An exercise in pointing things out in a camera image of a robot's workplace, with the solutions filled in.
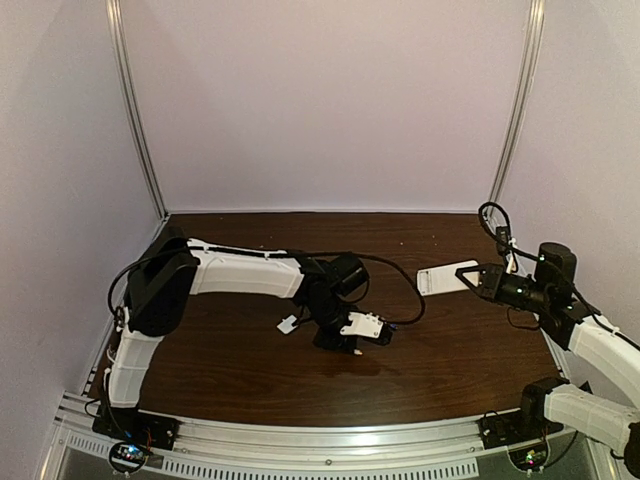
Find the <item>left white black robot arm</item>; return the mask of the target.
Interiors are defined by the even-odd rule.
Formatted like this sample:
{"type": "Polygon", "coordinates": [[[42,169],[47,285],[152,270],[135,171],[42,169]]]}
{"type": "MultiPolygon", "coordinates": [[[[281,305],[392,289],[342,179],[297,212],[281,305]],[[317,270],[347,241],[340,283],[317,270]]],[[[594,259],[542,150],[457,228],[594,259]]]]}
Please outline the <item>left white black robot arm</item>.
{"type": "Polygon", "coordinates": [[[369,275],[357,256],[294,250],[259,251],[185,238],[171,229],[116,277],[127,285],[120,304],[109,300],[120,343],[105,375],[106,429],[123,444],[137,442],[144,424],[135,410],[155,350],[179,326],[190,297],[209,293],[288,299],[318,327],[316,344],[358,354],[360,338],[379,339],[383,325],[347,296],[369,275]]]}

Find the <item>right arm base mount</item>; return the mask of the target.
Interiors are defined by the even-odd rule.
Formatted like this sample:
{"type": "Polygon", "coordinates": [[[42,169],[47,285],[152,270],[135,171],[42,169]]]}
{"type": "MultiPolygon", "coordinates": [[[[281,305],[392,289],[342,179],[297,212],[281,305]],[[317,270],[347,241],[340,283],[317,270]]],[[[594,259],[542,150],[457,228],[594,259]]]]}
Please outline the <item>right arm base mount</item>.
{"type": "Polygon", "coordinates": [[[546,468],[551,456],[549,436],[564,429],[560,423],[527,419],[521,410],[490,410],[476,424],[485,450],[505,447],[510,463],[527,474],[546,468]]]}

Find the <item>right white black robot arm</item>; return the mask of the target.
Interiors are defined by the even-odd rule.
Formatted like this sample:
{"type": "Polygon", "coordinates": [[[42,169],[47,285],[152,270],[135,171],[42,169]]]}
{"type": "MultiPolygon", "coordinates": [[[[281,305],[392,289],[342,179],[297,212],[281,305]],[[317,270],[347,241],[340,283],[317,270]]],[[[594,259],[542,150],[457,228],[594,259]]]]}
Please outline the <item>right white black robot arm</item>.
{"type": "Polygon", "coordinates": [[[607,376],[631,401],[626,407],[570,381],[546,378],[526,386],[512,430],[535,440],[551,423],[572,428],[612,450],[632,475],[639,473],[639,346],[577,291],[576,255],[565,245],[540,245],[533,275],[499,264],[459,268],[455,275],[477,297],[536,315],[540,329],[560,348],[607,376]]]}

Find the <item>white battery cover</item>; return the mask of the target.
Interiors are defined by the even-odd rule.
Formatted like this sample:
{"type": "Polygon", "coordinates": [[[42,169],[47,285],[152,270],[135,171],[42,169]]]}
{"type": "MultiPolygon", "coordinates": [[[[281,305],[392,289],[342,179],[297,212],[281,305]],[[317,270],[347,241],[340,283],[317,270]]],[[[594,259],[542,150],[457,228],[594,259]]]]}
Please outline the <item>white battery cover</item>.
{"type": "Polygon", "coordinates": [[[277,329],[284,335],[289,335],[298,328],[298,318],[294,315],[290,315],[283,319],[278,325],[277,329]]]}

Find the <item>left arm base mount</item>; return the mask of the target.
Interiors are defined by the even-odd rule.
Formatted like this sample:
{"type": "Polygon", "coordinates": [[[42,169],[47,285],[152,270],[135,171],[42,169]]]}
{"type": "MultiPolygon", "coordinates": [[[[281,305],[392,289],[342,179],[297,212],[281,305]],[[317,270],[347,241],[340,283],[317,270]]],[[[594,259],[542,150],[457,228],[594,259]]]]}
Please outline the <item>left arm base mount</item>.
{"type": "Polygon", "coordinates": [[[130,476],[146,466],[156,454],[171,451],[180,422],[173,417],[140,412],[137,409],[101,407],[92,431],[114,440],[107,461],[117,474],[130,476]]]}

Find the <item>white remote control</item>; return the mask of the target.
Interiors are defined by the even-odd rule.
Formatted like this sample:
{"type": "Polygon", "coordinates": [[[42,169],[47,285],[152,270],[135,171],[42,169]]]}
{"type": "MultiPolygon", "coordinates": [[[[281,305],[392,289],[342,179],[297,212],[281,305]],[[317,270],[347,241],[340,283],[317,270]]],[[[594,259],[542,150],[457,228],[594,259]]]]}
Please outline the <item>white remote control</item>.
{"type": "Polygon", "coordinates": [[[423,297],[468,290],[468,286],[456,276],[456,271],[478,265],[476,260],[467,260],[419,270],[416,275],[418,290],[423,297]]]}

